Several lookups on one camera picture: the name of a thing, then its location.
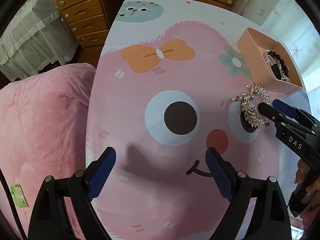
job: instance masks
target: wooden floor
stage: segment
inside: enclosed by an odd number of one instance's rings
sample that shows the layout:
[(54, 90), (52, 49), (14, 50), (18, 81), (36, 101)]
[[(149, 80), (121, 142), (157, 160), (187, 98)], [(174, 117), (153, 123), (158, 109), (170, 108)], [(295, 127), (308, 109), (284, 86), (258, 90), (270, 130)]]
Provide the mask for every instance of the wooden floor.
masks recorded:
[[(66, 64), (73, 64), (73, 63), (89, 63), (93, 65), (95, 68), (98, 66), (99, 57), (103, 48), (103, 44), (94, 45), (90, 47), (86, 47), (83, 49), (81, 46), (78, 47), (76, 53), (74, 54), (71, 61), (67, 62)], [(43, 70), (39, 71), (39, 73), (47, 72), (53, 68), (61, 66), (60, 63), (57, 61), (54, 64), (49, 64), (44, 67)], [(6, 85), (10, 83), (10, 80), (7, 79), (5, 75), (0, 72), (0, 89), (4, 88)]]

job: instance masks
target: orange bow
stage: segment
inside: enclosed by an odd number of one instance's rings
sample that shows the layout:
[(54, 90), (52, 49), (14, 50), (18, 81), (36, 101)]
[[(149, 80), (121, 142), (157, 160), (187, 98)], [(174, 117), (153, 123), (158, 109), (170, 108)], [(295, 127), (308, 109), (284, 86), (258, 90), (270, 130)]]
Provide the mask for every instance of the orange bow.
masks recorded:
[(132, 45), (122, 49), (121, 56), (129, 61), (129, 66), (134, 72), (145, 73), (154, 69), (162, 58), (191, 60), (195, 57), (195, 51), (183, 40), (173, 39), (167, 41), (159, 49), (145, 45)]

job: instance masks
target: pink furry cartoon character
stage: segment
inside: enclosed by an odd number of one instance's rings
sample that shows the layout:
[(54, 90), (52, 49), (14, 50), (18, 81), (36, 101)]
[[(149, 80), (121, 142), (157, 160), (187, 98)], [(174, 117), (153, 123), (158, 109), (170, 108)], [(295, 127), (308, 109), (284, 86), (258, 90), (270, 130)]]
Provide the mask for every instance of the pink furry cartoon character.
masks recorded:
[(200, 22), (101, 56), (86, 157), (88, 165), (107, 146), (117, 153), (92, 201), (113, 240), (208, 240), (229, 205), (206, 166), (209, 147), (251, 177), (278, 175), (273, 138), (262, 127), (247, 132), (229, 102), (251, 83), (241, 54)]

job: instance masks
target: person's hand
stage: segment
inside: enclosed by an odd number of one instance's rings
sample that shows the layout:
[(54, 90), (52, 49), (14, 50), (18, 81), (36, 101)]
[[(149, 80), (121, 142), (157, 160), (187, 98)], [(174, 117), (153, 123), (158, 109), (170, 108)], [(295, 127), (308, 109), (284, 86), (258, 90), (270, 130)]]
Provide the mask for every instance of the person's hand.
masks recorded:
[[(302, 159), (300, 159), (298, 161), (298, 170), (296, 172), (296, 179), (294, 181), (295, 184), (297, 184), (297, 183), (300, 184), (302, 182), (303, 172), (305, 171), (305, 169), (306, 169), (306, 163)], [(306, 188), (307, 192), (313, 192), (316, 190), (319, 190), (319, 191), (311, 199), (310, 204), (309, 204), (311, 210), (313, 210), (314, 208), (316, 208), (320, 204), (320, 176), (314, 183), (312, 183), (310, 186), (308, 186)]]

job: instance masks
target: cartoon eye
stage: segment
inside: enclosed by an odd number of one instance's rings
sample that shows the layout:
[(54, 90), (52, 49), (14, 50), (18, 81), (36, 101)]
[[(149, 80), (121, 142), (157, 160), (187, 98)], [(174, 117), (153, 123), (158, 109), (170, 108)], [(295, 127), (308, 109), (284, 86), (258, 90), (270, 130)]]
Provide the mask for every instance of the cartoon eye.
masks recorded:
[(241, 143), (251, 143), (258, 136), (259, 129), (252, 128), (244, 119), (243, 112), (240, 111), (240, 103), (231, 104), (228, 113), (229, 127), (233, 136)]
[(144, 120), (148, 132), (159, 143), (177, 146), (191, 140), (199, 128), (199, 110), (187, 94), (167, 90), (148, 103)]

